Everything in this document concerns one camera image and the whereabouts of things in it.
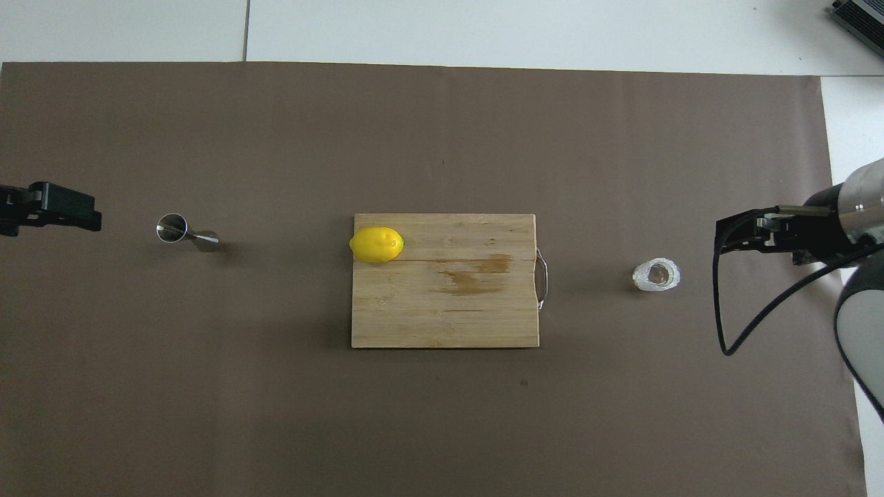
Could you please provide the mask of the wooden cutting board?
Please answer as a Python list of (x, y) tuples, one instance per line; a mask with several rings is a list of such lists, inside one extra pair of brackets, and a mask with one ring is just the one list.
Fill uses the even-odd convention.
[(354, 349), (527, 349), (540, 345), (544, 266), (530, 213), (359, 213), (405, 242), (386, 263), (353, 263)]

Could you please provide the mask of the small clear glass cup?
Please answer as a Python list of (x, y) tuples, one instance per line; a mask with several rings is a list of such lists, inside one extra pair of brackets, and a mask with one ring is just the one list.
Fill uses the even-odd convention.
[(681, 268), (672, 259), (657, 257), (638, 264), (632, 281), (639, 291), (663, 292), (681, 284)]

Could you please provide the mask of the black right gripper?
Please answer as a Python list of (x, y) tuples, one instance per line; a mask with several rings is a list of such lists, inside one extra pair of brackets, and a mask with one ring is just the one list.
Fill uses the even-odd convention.
[[(787, 243), (793, 265), (830, 264), (856, 251), (844, 233), (838, 216), (838, 200), (843, 186), (835, 185), (812, 195), (805, 206), (827, 207), (827, 216), (792, 216), (780, 236)], [(782, 215), (776, 212), (741, 212), (717, 221), (717, 252), (755, 251), (783, 253), (776, 233), (782, 230)]]

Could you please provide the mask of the brown paper table mat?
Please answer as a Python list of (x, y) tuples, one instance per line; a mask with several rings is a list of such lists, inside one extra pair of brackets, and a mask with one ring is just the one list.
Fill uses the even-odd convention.
[[(0, 183), (104, 223), (0, 236), (0, 497), (860, 497), (838, 277), (711, 310), (716, 221), (829, 170), (811, 76), (6, 63)], [(534, 214), (539, 347), (352, 349), (362, 212)]]

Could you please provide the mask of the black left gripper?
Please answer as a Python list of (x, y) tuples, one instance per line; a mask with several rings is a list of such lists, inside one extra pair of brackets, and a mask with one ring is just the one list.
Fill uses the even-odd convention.
[(92, 195), (51, 182), (27, 188), (0, 185), (0, 235), (16, 237), (20, 226), (71, 226), (91, 232), (102, 229), (102, 212)]

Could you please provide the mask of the yellow lemon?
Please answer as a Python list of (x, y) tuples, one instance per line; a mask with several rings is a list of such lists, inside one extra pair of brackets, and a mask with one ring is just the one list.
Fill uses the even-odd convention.
[(395, 229), (387, 226), (364, 226), (349, 241), (356, 260), (380, 264), (394, 260), (405, 248), (405, 240)]

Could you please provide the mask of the steel double jigger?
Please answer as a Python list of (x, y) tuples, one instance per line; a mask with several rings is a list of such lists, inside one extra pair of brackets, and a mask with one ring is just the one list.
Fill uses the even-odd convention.
[(179, 213), (165, 214), (155, 226), (157, 238), (164, 244), (177, 244), (186, 240), (201, 253), (214, 253), (220, 249), (218, 234), (214, 231), (197, 231)]

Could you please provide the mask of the grey ribbed metal box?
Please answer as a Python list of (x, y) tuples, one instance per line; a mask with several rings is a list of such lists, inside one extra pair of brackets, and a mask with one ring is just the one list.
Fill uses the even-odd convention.
[(833, 0), (836, 23), (856, 35), (884, 43), (884, 0)]

